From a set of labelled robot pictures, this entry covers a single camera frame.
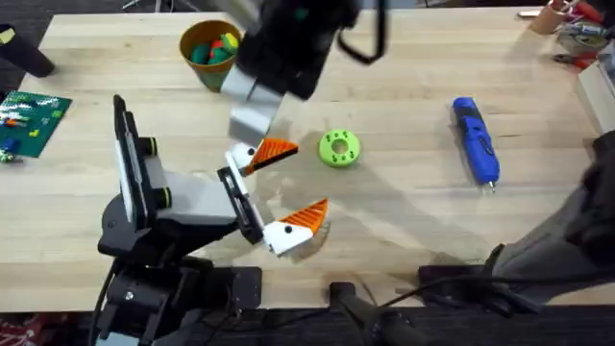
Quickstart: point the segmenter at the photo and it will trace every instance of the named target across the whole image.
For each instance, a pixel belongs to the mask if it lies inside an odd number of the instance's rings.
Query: black bracket
[[[257,267],[215,268],[209,260],[196,258],[163,268],[120,265],[107,290],[99,337],[119,333],[138,338],[139,345],[151,345],[177,331],[190,310],[255,309],[261,279]]]

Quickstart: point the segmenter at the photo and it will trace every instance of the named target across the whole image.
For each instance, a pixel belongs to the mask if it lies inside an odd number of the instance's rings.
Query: black mount
[[[97,324],[99,337],[113,332],[150,345],[177,331],[191,310],[255,309],[261,276],[260,268],[214,268],[195,258],[164,268],[119,264]]]
[[[361,331],[368,346],[447,346],[446,340],[419,332],[399,311],[379,309],[357,297],[355,285],[331,283],[329,304],[341,310]]]

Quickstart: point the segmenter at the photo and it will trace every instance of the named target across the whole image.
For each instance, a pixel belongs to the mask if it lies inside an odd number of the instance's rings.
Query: pliers
[[[580,69],[589,67],[598,58],[598,53],[583,53],[576,56],[570,54],[555,54],[553,60],[574,65]]]

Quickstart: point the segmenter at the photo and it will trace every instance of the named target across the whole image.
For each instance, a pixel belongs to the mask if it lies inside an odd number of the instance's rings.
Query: orange object
[[[252,158],[252,162],[245,168],[246,174],[252,174],[271,163],[286,159],[297,154],[299,146],[286,139],[266,138]]]
[[[586,2],[578,3],[578,5],[575,6],[575,13],[582,15],[583,19],[591,20],[598,24],[604,22],[604,15]]]
[[[292,215],[288,215],[287,217],[281,219],[280,222],[307,227],[311,229],[311,232],[315,235],[325,221],[328,205],[329,201],[325,198],[324,200],[316,202],[305,209],[293,213]]]

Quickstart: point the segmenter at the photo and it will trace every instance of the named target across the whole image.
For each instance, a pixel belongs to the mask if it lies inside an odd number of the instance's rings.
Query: cable
[[[306,313],[304,315],[301,315],[299,317],[294,317],[294,318],[290,318],[286,321],[283,321],[282,323],[279,323],[275,326],[260,326],[260,327],[254,327],[254,328],[244,328],[244,329],[222,329],[219,328],[218,330],[220,332],[224,332],[224,333],[249,333],[249,332],[262,332],[262,331],[273,331],[285,326],[289,326],[301,321],[306,321],[310,318],[315,318],[318,316],[322,316],[324,314],[329,313],[329,309],[322,309],[322,310],[318,310],[315,312],[310,312],[310,313]],[[203,324],[205,324],[206,326],[210,327],[210,328],[215,328],[215,326],[212,326],[210,323],[208,323],[207,321],[202,321]]]
[[[377,0],[376,9],[376,52],[374,55],[366,56],[358,52],[357,49],[348,45],[342,35],[344,32],[343,30],[340,30],[337,35],[337,45],[339,45],[339,48],[351,58],[363,64],[372,64],[382,58],[384,53],[386,53],[386,41],[388,38],[388,0]]]
[[[464,275],[458,277],[451,277],[436,280],[432,283],[423,284],[409,291],[408,293],[404,293],[397,298],[391,299],[390,301],[379,306],[379,309],[388,308],[394,304],[397,304],[404,299],[417,295],[427,289],[432,289],[441,284],[449,284],[454,282],[482,282],[482,283],[491,283],[491,284],[573,284],[580,282],[590,282],[599,279],[603,279],[606,276],[612,276],[615,274],[615,266],[611,266],[605,269],[596,270],[591,273],[585,274],[577,274],[577,275],[568,275],[562,277],[551,277],[551,278],[504,278],[504,277],[494,277],[494,276],[483,276],[483,275]]]
[[[92,313],[92,321],[89,324],[89,331],[87,333],[87,344],[89,346],[94,346],[96,343],[96,339],[94,337],[94,329],[96,329],[96,325],[98,324],[98,319],[100,318],[100,310],[103,307],[103,301],[105,300],[105,294],[107,293],[107,289],[111,284],[111,279],[117,273],[119,268],[119,260],[114,259],[111,267],[109,268],[109,272],[107,273],[107,277],[103,282],[103,286],[100,289],[100,293],[98,293],[98,299],[96,300],[96,306],[94,307],[94,312]]]

